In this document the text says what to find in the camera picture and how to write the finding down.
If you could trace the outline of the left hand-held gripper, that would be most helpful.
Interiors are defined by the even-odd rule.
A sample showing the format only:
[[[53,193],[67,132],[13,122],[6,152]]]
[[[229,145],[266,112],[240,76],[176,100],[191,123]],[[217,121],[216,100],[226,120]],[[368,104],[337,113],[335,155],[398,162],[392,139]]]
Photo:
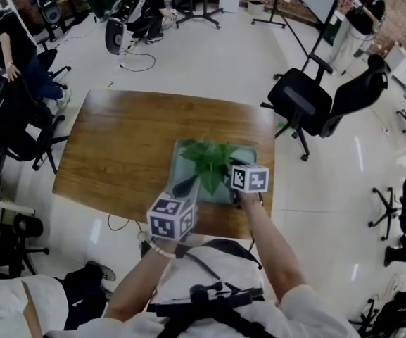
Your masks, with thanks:
[[[151,236],[182,240],[195,226],[200,180],[194,175],[166,186],[146,213]]]

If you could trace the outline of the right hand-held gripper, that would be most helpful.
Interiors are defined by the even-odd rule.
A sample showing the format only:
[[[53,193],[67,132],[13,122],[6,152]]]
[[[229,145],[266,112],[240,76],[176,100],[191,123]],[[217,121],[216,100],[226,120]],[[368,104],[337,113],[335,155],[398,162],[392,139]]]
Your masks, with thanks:
[[[238,193],[256,193],[262,201],[262,193],[268,192],[269,168],[231,158],[229,190],[233,204],[239,202]]]

